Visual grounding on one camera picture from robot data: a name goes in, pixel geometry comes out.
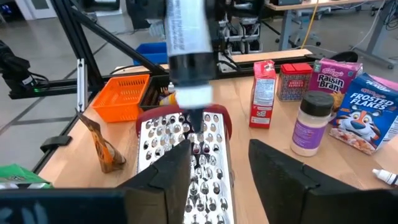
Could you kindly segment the black plastic basket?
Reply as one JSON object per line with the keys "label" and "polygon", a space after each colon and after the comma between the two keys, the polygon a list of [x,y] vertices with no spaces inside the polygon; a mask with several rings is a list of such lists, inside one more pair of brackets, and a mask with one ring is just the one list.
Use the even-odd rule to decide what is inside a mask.
{"label": "black plastic basket", "polygon": [[168,75],[150,77],[148,86],[140,102],[140,108],[143,111],[147,111],[159,107],[160,96],[165,95],[169,83]]}

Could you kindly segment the blue Frosted Flakes box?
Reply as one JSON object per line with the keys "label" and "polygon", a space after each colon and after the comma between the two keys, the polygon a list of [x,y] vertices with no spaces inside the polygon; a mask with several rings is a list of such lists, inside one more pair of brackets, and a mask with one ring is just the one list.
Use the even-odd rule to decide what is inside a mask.
{"label": "blue Frosted Flakes box", "polygon": [[373,154],[398,136],[398,82],[364,73],[350,84],[330,136]]}

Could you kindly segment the red Froot Loops box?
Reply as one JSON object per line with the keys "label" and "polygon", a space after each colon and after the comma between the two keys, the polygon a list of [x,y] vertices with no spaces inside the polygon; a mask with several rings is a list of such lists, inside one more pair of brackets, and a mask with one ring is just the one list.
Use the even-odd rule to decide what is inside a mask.
{"label": "red Froot Loops box", "polygon": [[277,78],[274,61],[255,62],[253,71],[254,81],[251,91],[249,126],[251,128],[269,129]]}

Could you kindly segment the silver frame bracket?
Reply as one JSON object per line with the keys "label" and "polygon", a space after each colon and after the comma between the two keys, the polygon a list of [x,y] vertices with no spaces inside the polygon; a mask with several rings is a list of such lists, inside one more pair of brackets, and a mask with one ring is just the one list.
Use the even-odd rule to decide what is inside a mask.
{"label": "silver frame bracket", "polygon": [[77,105],[76,109],[79,112],[84,112],[88,102],[88,77],[86,74],[85,59],[80,58],[77,60],[76,70],[76,90],[77,90]]}

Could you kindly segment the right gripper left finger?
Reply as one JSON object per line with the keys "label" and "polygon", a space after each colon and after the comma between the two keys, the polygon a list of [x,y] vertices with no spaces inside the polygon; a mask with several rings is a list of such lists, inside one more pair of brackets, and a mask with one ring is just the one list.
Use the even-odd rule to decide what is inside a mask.
{"label": "right gripper left finger", "polygon": [[127,224],[182,224],[190,184],[191,143],[184,140],[120,184]]}

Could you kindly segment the yellow squeeze bottle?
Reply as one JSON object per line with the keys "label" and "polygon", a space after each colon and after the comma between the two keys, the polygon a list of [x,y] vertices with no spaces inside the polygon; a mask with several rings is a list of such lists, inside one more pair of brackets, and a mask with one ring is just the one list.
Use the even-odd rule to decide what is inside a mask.
{"label": "yellow squeeze bottle", "polygon": [[176,93],[171,93],[159,101],[160,106],[177,105]]}

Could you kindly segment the orange plastic basket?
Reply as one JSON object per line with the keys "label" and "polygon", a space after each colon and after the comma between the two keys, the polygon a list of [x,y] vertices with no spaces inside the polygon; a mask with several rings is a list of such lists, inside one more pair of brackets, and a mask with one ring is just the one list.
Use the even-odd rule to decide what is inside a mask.
{"label": "orange plastic basket", "polygon": [[135,121],[142,113],[139,103],[149,78],[149,74],[113,77],[98,93],[91,107],[107,123]]}

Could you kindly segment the green packet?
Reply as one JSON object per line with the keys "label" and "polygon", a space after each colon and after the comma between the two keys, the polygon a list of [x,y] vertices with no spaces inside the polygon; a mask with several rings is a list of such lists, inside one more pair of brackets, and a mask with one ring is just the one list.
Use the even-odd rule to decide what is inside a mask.
{"label": "green packet", "polygon": [[51,182],[17,164],[0,166],[0,190],[52,188]]}

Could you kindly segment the wooden-top workbench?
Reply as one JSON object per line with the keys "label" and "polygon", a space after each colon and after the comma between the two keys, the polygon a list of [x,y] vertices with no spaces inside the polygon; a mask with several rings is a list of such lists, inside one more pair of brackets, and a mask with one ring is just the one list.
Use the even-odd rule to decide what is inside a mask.
{"label": "wooden-top workbench", "polygon": [[266,3],[266,6],[273,11],[283,11],[284,16],[282,20],[282,28],[279,37],[279,50],[287,50],[289,35],[291,33],[290,28],[292,25],[292,11],[299,9],[314,9],[317,10],[319,7],[329,7],[344,4],[354,4],[357,2],[373,2],[382,1],[382,6],[374,16],[374,22],[366,34],[366,36],[358,42],[356,45],[351,46],[351,50],[360,53],[363,57],[371,58],[388,69],[398,67],[398,64],[392,60],[382,58],[378,55],[378,51],[381,47],[382,40],[387,32],[386,19],[398,7],[398,0],[303,0],[300,4],[290,5],[275,5],[270,2]]}

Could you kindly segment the black frame clamp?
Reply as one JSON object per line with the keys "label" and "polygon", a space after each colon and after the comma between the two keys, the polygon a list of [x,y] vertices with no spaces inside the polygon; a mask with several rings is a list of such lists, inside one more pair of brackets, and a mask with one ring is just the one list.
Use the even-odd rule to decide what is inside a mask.
{"label": "black frame clamp", "polygon": [[43,153],[46,153],[47,151],[55,150],[59,146],[67,146],[71,142],[71,140],[72,140],[71,136],[65,136],[65,135],[54,136],[46,139],[40,146],[40,150]]}

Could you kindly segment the purple Raisin Bran box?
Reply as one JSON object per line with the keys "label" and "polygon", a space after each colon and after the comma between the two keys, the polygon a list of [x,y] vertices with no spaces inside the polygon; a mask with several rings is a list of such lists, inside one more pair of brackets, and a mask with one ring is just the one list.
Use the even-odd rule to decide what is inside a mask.
{"label": "purple Raisin Bran box", "polygon": [[363,73],[363,64],[358,62],[337,62],[323,58],[313,65],[308,90],[322,91],[334,99],[333,112],[336,113],[351,82]]}

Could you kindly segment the black-lidded purple-label spice shaker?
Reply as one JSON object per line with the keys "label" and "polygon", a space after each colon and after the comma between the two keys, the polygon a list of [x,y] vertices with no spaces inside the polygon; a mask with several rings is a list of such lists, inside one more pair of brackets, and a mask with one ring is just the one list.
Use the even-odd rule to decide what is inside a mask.
{"label": "black-lidded purple-label spice shaker", "polygon": [[325,92],[307,91],[304,94],[290,144],[294,153],[311,157],[318,152],[333,104],[333,97]]}

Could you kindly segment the brown snack pouch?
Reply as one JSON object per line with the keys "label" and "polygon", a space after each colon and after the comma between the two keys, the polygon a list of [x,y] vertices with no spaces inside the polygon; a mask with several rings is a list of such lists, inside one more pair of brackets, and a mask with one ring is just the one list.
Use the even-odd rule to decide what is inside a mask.
{"label": "brown snack pouch", "polygon": [[101,171],[106,174],[124,169],[126,158],[103,137],[100,124],[89,119],[78,110],[75,111],[79,120],[88,128],[92,135]]}

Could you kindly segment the patterned spice tin red lid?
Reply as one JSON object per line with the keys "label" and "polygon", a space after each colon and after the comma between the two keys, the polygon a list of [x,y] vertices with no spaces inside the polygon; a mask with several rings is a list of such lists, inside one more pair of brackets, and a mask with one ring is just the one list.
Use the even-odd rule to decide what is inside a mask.
{"label": "patterned spice tin red lid", "polygon": [[280,101],[300,101],[308,90],[312,67],[308,63],[285,63],[280,66],[277,97]]}

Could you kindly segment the parts bin rack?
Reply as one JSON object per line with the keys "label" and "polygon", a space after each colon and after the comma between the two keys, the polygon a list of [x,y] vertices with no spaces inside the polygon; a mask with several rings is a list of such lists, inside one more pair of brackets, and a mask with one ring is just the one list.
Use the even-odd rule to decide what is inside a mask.
{"label": "parts bin rack", "polygon": [[265,0],[215,0],[216,26],[211,35],[214,51],[248,54],[261,49],[260,15]]}

